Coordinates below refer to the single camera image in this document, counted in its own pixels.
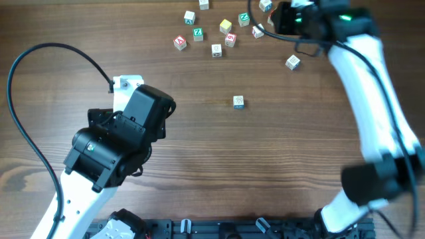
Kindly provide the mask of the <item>wooden block blue side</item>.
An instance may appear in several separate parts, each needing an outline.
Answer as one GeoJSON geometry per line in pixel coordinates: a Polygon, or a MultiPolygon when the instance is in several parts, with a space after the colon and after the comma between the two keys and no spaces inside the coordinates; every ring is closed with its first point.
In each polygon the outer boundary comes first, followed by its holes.
{"type": "Polygon", "coordinates": [[[244,109],[244,97],[233,96],[233,107],[234,109],[244,109]]]}

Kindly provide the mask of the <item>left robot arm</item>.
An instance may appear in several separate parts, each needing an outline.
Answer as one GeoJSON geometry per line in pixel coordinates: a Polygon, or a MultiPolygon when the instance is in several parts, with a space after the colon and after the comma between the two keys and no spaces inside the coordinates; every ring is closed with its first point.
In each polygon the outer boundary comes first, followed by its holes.
{"type": "Polygon", "coordinates": [[[126,177],[138,177],[151,145],[165,138],[165,120],[176,103],[148,85],[137,87],[124,110],[80,129],[60,176],[63,206],[53,238],[82,238],[126,177]]]}

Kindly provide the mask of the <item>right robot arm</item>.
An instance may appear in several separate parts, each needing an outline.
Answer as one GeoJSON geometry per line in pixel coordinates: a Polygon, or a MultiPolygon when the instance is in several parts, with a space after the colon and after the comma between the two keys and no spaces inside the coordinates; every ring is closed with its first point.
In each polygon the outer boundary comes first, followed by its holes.
{"type": "Polygon", "coordinates": [[[365,163],[342,170],[341,191],[320,212],[323,229],[342,235],[402,193],[416,198],[424,150],[398,103],[370,12],[348,1],[282,1],[270,19],[279,35],[326,52],[357,123],[365,163]]]}

